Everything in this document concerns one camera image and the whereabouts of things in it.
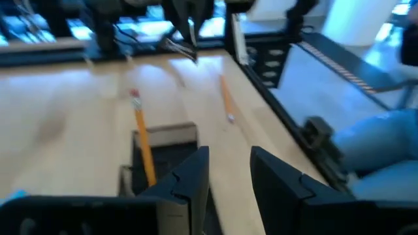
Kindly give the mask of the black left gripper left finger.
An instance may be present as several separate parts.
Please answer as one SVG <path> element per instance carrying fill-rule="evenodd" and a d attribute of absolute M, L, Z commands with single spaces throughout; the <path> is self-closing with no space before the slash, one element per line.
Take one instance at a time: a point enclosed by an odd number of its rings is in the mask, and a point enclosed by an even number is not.
<path fill-rule="evenodd" d="M 24 196 L 1 206 L 2 234 L 201 234 L 209 149 L 137 196 Z"/>

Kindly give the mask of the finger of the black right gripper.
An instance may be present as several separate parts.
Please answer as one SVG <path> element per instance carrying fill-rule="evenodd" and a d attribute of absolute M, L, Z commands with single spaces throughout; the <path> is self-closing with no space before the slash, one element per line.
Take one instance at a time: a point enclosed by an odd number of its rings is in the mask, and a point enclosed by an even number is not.
<path fill-rule="evenodd" d="M 182 54 L 188 59 L 192 60 L 192 62 L 198 61 L 197 49 L 194 46 L 174 42 L 170 39 L 163 39 L 159 46 L 163 49 Z"/>

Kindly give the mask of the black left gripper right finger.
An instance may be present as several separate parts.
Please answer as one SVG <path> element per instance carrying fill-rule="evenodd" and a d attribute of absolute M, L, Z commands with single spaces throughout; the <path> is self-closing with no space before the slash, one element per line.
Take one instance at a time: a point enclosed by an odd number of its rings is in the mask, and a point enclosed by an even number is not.
<path fill-rule="evenodd" d="M 357 200 L 251 148 L 252 187 L 266 234 L 416 234 L 417 203 Z"/>

